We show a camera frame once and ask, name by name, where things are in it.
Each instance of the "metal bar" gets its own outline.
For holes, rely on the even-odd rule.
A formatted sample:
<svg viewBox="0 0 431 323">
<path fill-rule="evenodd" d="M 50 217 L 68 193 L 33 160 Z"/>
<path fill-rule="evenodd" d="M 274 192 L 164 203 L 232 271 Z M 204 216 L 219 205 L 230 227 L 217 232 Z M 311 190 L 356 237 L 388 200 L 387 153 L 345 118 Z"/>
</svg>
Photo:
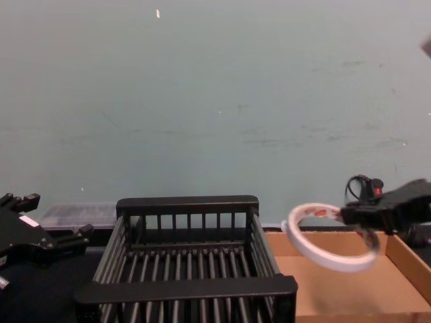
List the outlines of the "metal bar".
<svg viewBox="0 0 431 323">
<path fill-rule="evenodd" d="M 253 243 L 251 243 L 251 258 L 255 264 L 256 270 L 260 277 L 267 277 L 265 271 L 261 267 L 261 263 L 257 261 L 255 254 L 256 254 L 255 246 Z M 272 299 L 270 299 L 269 297 L 265 297 L 265 305 L 267 306 L 267 311 L 270 316 L 273 315 L 272 303 L 273 303 Z"/>
<path fill-rule="evenodd" d="M 199 279 L 204 279 L 205 277 L 203 276 L 203 255 L 202 252 L 199 253 L 198 255 L 198 265 L 199 265 Z M 206 309 L 206 301 L 204 299 L 201 299 L 200 302 L 201 304 L 201 323 L 206 323 L 207 322 L 207 309 Z"/>
<path fill-rule="evenodd" d="M 202 213 L 203 241 L 205 241 L 205 237 L 206 237 L 206 233 L 207 233 L 206 217 L 207 217 L 207 215 L 205 213 Z"/>
<path fill-rule="evenodd" d="M 143 309 L 145 307 L 146 307 L 146 303 L 144 301 L 139 303 L 139 309 L 141 310 L 141 315 L 139 315 L 139 317 L 141 318 L 141 323 L 147 323 L 147 316 L 145 316 L 145 313 L 143 312 Z"/>
<path fill-rule="evenodd" d="M 142 283 L 89 283 L 75 293 L 79 306 L 140 301 L 200 300 L 225 297 L 289 296 L 298 289 L 292 276 L 193 279 Z"/>
<path fill-rule="evenodd" d="M 169 249 L 169 251 L 173 250 L 187 250 L 187 249 L 195 249 L 195 248 L 239 248 L 244 246 L 242 242 L 208 242 L 208 243 L 187 243 L 187 244 L 162 244 L 162 245 L 143 245 L 143 244 L 132 244 L 131 251 L 163 251 Z"/>
<path fill-rule="evenodd" d="M 190 232 L 191 229 L 191 214 L 187 213 L 187 230 Z"/>
<path fill-rule="evenodd" d="M 234 231 L 235 231 L 235 213 L 232 212 L 230 215 L 230 234 L 231 240 L 234 241 Z"/>
<path fill-rule="evenodd" d="M 112 260 L 110 254 L 113 251 L 113 246 L 120 240 L 123 228 L 123 218 L 121 218 L 114 226 L 114 229 L 111 233 L 112 239 L 109 239 L 108 244 L 106 245 L 106 252 L 103 253 L 102 259 L 100 259 L 99 265 L 94 273 L 93 281 L 99 281 L 102 277 L 103 272 L 107 269 L 106 264 L 108 261 Z"/>
<path fill-rule="evenodd" d="M 141 232 L 142 243 L 146 244 L 147 243 L 147 219 L 145 216 L 141 217 L 141 228 L 142 228 L 142 232 Z"/>
<path fill-rule="evenodd" d="M 142 283 L 144 278 L 145 278 L 145 272 L 147 271 L 147 264 L 148 264 L 148 259 L 149 256 L 146 254 L 145 258 L 143 260 L 143 264 L 142 264 L 142 271 L 141 271 L 141 277 L 139 278 L 139 282 Z M 133 311 L 132 311 L 132 316 L 130 319 L 130 322 L 135 323 L 136 322 L 136 318 L 137 318 L 137 311 L 138 311 L 138 307 L 141 306 L 141 322 L 145 322 L 147 320 L 146 316 L 143 315 L 143 307 L 141 304 L 139 303 L 134 303 L 133 304 Z"/>
<path fill-rule="evenodd" d="M 113 281 L 117 281 L 117 283 L 119 283 L 119 282 L 120 282 L 121 274 L 123 273 L 124 265 L 126 264 L 126 260 L 127 260 L 127 257 L 126 257 L 126 255 L 124 254 L 124 255 L 123 255 L 123 261 L 121 262 L 121 266 L 119 267 L 119 271 L 117 272 L 117 275 L 115 275 L 115 276 L 112 278 L 112 280 L 113 280 Z M 111 311 L 111 309 L 112 309 L 112 304 L 110 303 L 110 304 L 108 304 L 108 306 L 106 307 L 106 311 L 102 314 L 102 322 L 103 322 L 103 323 L 106 323 L 106 322 L 109 320 L 109 316 L 110 316 L 110 311 Z"/>
<path fill-rule="evenodd" d="M 191 268 L 191 252 L 187 254 L 187 280 L 190 281 L 192 279 L 192 268 Z M 184 308 L 184 322 L 191 322 L 191 301 L 186 300 L 185 308 Z"/>
<path fill-rule="evenodd" d="M 176 237 L 176 214 L 172 214 L 172 230 L 174 231 L 174 237 Z"/>
<path fill-rule="evenodd" d="M 162 215 L 157 214 L 157 230 L 159 231 L 159 235 L 162 233 Z"/>
<path fill-rule="evenodd" d="M 228 277 L 226 275 L 226 263 L 224 261 L 224 253 L 222 251 L 220 251 L 219 257 L 220 257 L 220 269 L 222 270 L 222 277 L 226 279 Z M 230 298 L 226 298 L 225 302 L 226 302 L 226 312 L 228 315 L 228 319 L 230 320 L 230 314 L 232 309 Z"/>
<path fill-rule="evenodd" d="M 154 268 L 153 268 L 153 275 L 152 275 L 152 277 L 151 277 L 151 281 L 156 281 L 156 278 L 157 278 L 157 270 L 158 270 L 158 267 L 159 267 L 159 259 L 160 259 L 160 256 L 157 254 L 157 255 L 156 255 L 156 259 L 154 260 Z M 149 321 L 150 321 L 151 308 L 152 308 L 152 306 L 153 306 L 152 301 L 149 301 L 149 302 L 147 303 L 147 310 L 145 311 L 145 316 L 147 317 L 147 322 L 149 322 Z"/>
<path fill-rule="evenodd" d="M 211 279 L 216 277 L 216 268 L 214 266 L 214 255 L 212 252 L 209 253 L 209 276 Z M 218 306 L 218 299 L 214 299 L 214 322 L 220 323 L 220 308 Z"/>
<path fill-rule="evenodd" d="M 239 275 L 236 269 L 235 254 L 233 253 L 233 251 L 230 252 L 230 263 L 232 265 L 232 272 L 234 273 L 234 277 L 238 278 Z M 240 297 L 238 302 L 240 306 L 240 316 L 241 316 L 242 323 L 248 323 L 247 311 L 245 309 L 244 299 Z"/>
<path fill-rule="evenodd" d="M 262 244 L 259 240 L 259 238 L 256 238 L 256 235 L 254 233 L 251 234 L 251 242 L 254 242 L 256 251 L 257 251 L 257 257 L 261 261 L 262 265 L 266 268 L 268 274 L 275 275 L 275 272 L 273 270 L 273 267 L 271 266 L 271 263 L 266 257 L 266 253 L 264 248 L 262 247 Z"/>
<path fill-rule="evenodd" d="M 125 236 L 122 236 L 122 238 L 113 246 L 114 250 L 110 254 L 110 260 L 106 261 L 107 268 L 103 272 L 101 278 L 98 280 L 99 283 L 105 283 L 107 280 L 107 276 L 109 276 L 109 273 L 112 271 L 112 268 L 117 265 L 117 262 L 119 261 L 119 254 L 124 247 L 124 242 Z"/>
<path fill-rule="evenodd" d="M 123 305 L 121 303 L 117 303 L 117 320 L 119 323 L 124 323 Z"/>
<path fill-rule="evenodd" d="M 255 229 L 257 230 L 257 235 L 258 237 L 261 239 L 262 242 L 262 247 L 268 257 L 269 263 L 271 264 L 271 266 L 273 267 L 273 271 L 274 273 L 278 274 L 280 273 L 277 262 L 275 261 L 274 255 L 270 249 L 270 247 L 268 246 L 268 243 L 265 239 L 265 232 L 262 229 L 262 225 L 259 221 L 259 219 L 257 218 L 257 215 L 254 214 L 253 215 L 253 224 Z"/>
<path fill-rule="evenodd" d="M 187 280 L 190 280 L 191 277 L 191 252 L 187 254 Z"/>
<path fill-rule="evenodd" d="M 109 270 L 105 272 L 105 275 L 102 277 L 101 283 L 111 283 L 115 280 L 115 273 L 117 272 L 117 269 L 121 267 L 121 259 L 126 259 L 125 257 L 125 237 L 121 240 L 121 243 L 119 244 L 118 251 L 112 254 L 112 257 L 114 258 L 111 267 Z M 101 306 L 102 311 L 102 317 L 104 316 L 104 313 L 106 313 L 108 308 L 107 304 L 104 304 Z"/>
<path fill-rule="evenodd" d="M 170 265 L 170 254 L 167 254 L 165 257 L 165 263 L 164 263 L 164 274 L 163 274 L 163 280 L 167 281 L 169 278 L 169 265 Z M 164 320 L 164 307 L 168 307 L 168 304 L 164 304 L 164 302 L 160 302 L 159 307 L 159 323 L 163 323 Z"/>
<path fill-rule="evenodd" d="M 175 280 L 179 281 L 181 279 L 181 254 L 178 253 L 176 255 L 176 267 L 175 267 Z M 180 302 L 174 301 L 174 309 L 172 311 L 172 322 L 178 323 L 178 308 L 179 308 Z"/>
<path fill-rule="evenodd" d="M 248 269 L 247 259 L 245 258 L 245 254 L 244 254 L 243 250 L 240 251 L 240 257 L 241 257 L 241 263 L 242 263 L 242 267 L 244 269 L 245 277 L 250 277 L 251 276 L 250 270 Z M 261 311 L 259 311 L 259 309 L 257 309 L 257 303 L 251 304 L 251 308 L 255 311 L 255 313 L 257 315 L 257 323 L 263 323 L 262 313 L 261 313 Z"/>
</svg>

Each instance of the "tape roll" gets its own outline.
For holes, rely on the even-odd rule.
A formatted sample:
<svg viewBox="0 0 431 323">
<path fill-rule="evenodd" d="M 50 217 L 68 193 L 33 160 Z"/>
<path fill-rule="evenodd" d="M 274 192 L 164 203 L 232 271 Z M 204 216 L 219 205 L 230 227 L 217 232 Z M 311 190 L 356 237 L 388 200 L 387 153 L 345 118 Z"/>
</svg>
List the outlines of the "tape roll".
<svg viewBox="0 0 431 323">
<path fill-rule="evenodd" d="M 281 223 L 281 230 L 286 232 L 293 245 L 305 257 L 315 263 L 344 273 L 357 273 L 371 267 L 380 251 L 380 242 L 376 233 L 369 229 L 357 228 L 369 251 L 361 256 L 340 256 L 321 249 L 308 241 L 300 231 L 299 223 L 308 217 L 328 217 L 342 222 L 339 207 L 322 203 L 308 203 L 295 207 L 288 219 Z"/>
</svg>

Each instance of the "table surface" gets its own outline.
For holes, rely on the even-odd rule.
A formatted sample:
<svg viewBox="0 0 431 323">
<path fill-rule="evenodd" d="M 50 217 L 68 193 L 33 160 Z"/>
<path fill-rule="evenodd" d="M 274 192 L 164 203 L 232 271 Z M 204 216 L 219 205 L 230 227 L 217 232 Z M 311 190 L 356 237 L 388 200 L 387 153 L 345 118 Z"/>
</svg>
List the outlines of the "table surface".
<svg viewBox="0 0 431 323">
<path fill-rule="evenodd" d="M 318 230 L 336 231 L 340 227 Z M 431 226 L 423 226 L 421 231 L 431 236 Z M 413 250 L 431 266 L 431 246 Z M 88 252 L 48 268 L 18 264 L 2 270 L 1 275 L 11 281 L 13 288 L 0 291 L 1 322 L 75 322 L 73 292 L 91 281 L 101 257 L 101 251 Z"/>
</svg>

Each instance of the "black cable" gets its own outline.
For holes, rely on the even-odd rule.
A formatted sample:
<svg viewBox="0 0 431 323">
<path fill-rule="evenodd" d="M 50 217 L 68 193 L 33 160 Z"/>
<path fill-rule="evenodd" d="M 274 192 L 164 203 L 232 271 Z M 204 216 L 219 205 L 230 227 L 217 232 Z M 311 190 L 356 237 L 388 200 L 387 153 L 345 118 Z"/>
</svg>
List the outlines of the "black cable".
<svg viewBox="0 0 431 323">
<path fill-rule="evenodd" d="M 358 174 L 355 176 L 352 176 L 351 178 L 349 178 L 349 180 L 347 181 L 347 184 L 345 186 L 345 190 L 344 190 L 344 197 L 347 198 L 347 190 L 349 190 L 350 194 L 357 200 L 360 200 L 359 196 L 355 194 L 355 192 L 352 190 L 350 184 L 354 181 L 357 180 L 359 183 L 367 183 L 368 181 L 370 181 L 371 179 L 365 175 L 362 174 Z"/>
</svg>

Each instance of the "cardboard box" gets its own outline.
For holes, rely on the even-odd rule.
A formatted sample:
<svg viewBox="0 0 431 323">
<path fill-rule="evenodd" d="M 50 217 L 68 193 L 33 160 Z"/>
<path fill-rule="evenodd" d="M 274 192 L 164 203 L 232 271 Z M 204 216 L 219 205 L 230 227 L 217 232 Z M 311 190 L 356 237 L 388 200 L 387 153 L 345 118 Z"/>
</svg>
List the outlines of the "cardboard box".
<svg viewBox="0 0 431 323">
<path fill-rule="evenodd" d="M 354 232 L 305 232 L 330 252 L 366 251 Z M 297 323 L 431 323 L 431 269 L 397 236 L 378 233 L 382 252 L 362 273 L 339 273 L 303 257 L 284 233 L 267 233 L 280 271 L 298 282 Z"/>
</svg>

